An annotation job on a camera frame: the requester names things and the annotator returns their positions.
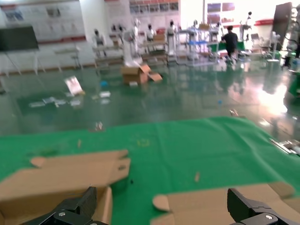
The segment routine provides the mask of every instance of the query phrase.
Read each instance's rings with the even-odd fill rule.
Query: blue object
[[[108,82],[107,81],[101,81],[100,85],[101,85],[101,87],[108,86]]]
[[[207,41],[190,41],[188,44],[189,45],[203,45],[206,43],[207,43]]]

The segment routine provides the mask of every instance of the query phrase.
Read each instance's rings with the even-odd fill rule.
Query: poster
[[[109,27],[121,24],[127,29],[133,27],[135,18],[141,22],[140,30],[146,30],[151,23],[153,29],[169,26],[170,20],[180,23],[180,0],[105,0]]]
[[[223,25],[232,25],[235,17],[235,3],[208,3],[206,15],[208,23],[221,22]]]
[[[32,25],[39,43],[85,40],[79,0],[0,5],[7,26]]]

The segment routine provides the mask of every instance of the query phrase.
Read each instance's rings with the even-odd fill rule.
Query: man in black shirt
[[[228,26],[227,30],[228,33],[222,37],[222,41],[226,42],[228,57],[231,59],[232,54],[238,46],[238,36],[236,33],[233,33],[233,26]]]

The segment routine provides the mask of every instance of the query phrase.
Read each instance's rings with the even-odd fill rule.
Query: workbench
[[[277,180],[300,194],[300,157],[280,151],[269,137],[253,122],[234,117],[3,136],[0,179],[29,167],[35,156],[128,149],[129,177],[112,186],[112,225],[147,225],[161,214],[152,206],[157,194]]]
[[[214,44],[214,45],[210,45],[209,46],[211,48],[211,52],[212,53],[215,53],[216,50],[217,50],[217,44]],[[224,42],[220,42],[219,43],[219,51],[222,51],[222,50],[226,50],[226,43]],[[238,42],[238,50],[239,51],[244,51],[245,50],[245,45],[244,45],[244,42],[243,41],[239,41]]]

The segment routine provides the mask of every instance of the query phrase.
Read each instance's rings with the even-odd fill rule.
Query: cardboard sheet
[[[91,186],[97,188],[92,219],[110,224],[113,196],[108,185],[128,176],[130,159],[123,158],[127,154],[127,150],[119,150],[44,158],[41,168],[17,171],[0,183],[0,225],[19,225],[37,218]]]
[[[169,195],[157,195],[154,206],[169,212],[155,218],[151,225],[197,225],[205,221],[206,225],[231,224],[235,221],[227,211],[227,188],[194,191]],[[294,189],[285,183],[258,184],[241,186],[237,190],[246,198],[268,204],[281,216],[293,221],[300,221],[298,201],[286,202],[294,194]]]
[[[31,164],[36,167],[54,167],[62,165],[72,165],[75,163],[101,162],[112,159],[126,157],[128,150],[117,150],[109,152],[95,152],[88,154],[61,156],[61,157],[35,157],[31,160]]]

